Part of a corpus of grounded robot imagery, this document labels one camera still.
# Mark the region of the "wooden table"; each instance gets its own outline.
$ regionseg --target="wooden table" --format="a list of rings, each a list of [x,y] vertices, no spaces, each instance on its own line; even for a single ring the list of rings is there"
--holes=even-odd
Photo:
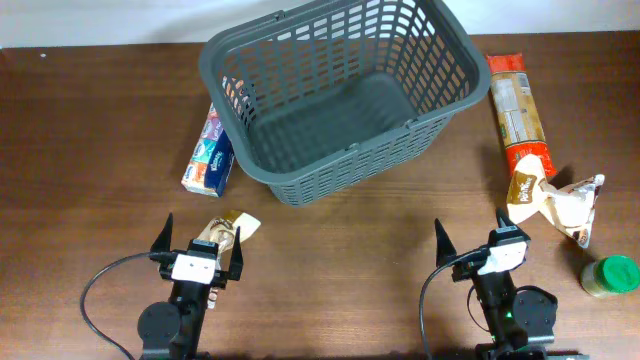
[[[640,260],[640,33],[473,40],[483,52],[524,52],[562,180],[607,176],[589,250],[536,215],[522,225],[533,241],[514,281],[558,296],[552,349],[640,357],[640,292],[597,300],[577,280],[592,257]],[[237,166],[214,199],[180,185],[209,105],[201,47],[2,50],[0,357],[122,359],[82,322],[86,281],[148,250],[170,211],[183,248],[228,209],[263,226],[245,243],[242,281],[207,315],[202,350],[245,358],[420,351],[417,304],[435,267],[434,218],[466,251],[486,242],[505,203],[491,99],[457,115],[416,160],[306,208],[280,204]],[[490,341],[466,312],[470,283],[446,274],[432,285],[425,317],[434,348]],[[98,282],[88,311],[139,356],[138,315],[170,287],[150,262],[127,264]],[[481,316],[477,303],[472,311]]]

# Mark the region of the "tissue box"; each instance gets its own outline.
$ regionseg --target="tissue box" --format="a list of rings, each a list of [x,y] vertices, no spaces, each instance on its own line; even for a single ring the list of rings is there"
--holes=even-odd
[[[218,112],[211,104],[200,140],[182,177],[188,191],[222,196],[235,157],[229,137],[222,129]]]

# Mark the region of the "white backdrop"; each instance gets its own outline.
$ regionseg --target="white backdrop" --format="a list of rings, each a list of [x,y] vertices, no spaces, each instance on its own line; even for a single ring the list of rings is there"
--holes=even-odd
[[[0,0],[0,46],[201,42],[233,25],[306,2]],[[470,34],[640,29],[640,0],[445,2]]]

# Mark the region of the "laundry basket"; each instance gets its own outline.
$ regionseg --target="laundry basket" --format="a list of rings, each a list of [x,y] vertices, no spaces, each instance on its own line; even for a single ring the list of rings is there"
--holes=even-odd
[[[489,89],[441,0],[314,1],[214,36],[199,66],[240,166],[294,206],[416,157]]]

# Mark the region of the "green can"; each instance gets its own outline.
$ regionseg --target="green can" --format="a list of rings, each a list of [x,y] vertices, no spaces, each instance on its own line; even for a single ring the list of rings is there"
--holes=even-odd
[[[626,294],[640,285],[640,269],[633,259],[613,255],[587,265],[580,282],[586,292],[598,298]]]

